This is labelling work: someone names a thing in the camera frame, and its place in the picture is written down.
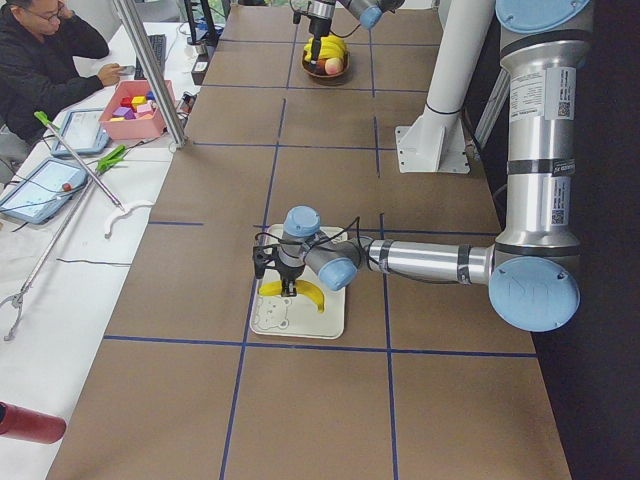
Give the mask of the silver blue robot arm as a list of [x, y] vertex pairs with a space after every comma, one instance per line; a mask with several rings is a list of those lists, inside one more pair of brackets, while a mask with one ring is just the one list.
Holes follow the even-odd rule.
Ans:
[[[382, 14], [387, 11], [395, 11], [400, 8], [404, 0], [353, 0], [339, 3], [358, 20], [366, 30], [371, 30], [380, 20]], [[336, 2], [332, 0], [308, 1], [304, 7], [297, 10], [298, 17], [306, 16], [309, 21], [309, 33], [312, 35], [310, 59], [308, 63], [316, 67], [320, 58], [322, 41], [331, 33], [332, 20], [335, 13]]]
[[423, 113], [396, 130], [404, 173], [447, 171], [454, 136], [490, 24], [501, 28], [496, 90], [509, 95], [504, 230], [487, 248], [372, 240], [334, 241], [318, 213], [292, 208], [282, 237], [253, 251], [254, 269], [279, 274], [274, 293], [303, 292], [305, 270], [338, 291], [361, 267], [425, 283], [484, 284], [496, 313], [514, 327], [544, 332], [566, 324], [580, 303], [579, 242], [569, 228], [575, 172], [576, 75], [589, 51], [590, 1], [453, 1]]

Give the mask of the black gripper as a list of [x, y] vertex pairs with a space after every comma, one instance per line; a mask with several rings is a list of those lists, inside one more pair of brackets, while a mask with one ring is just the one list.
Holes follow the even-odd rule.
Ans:
[[322, 38], [330, 33], [330, 20], [328, 18], [311, 17], [309, 33], [312, 35], [310, 65], [315, 68], [319, 60], [322, 47]]
[[290, 266], [277, 260], [275, 268], [280, 275], [280, 295], [285, 298], [295, 297], [297, 295], [296, 280], [303, 274], [305, 266]]

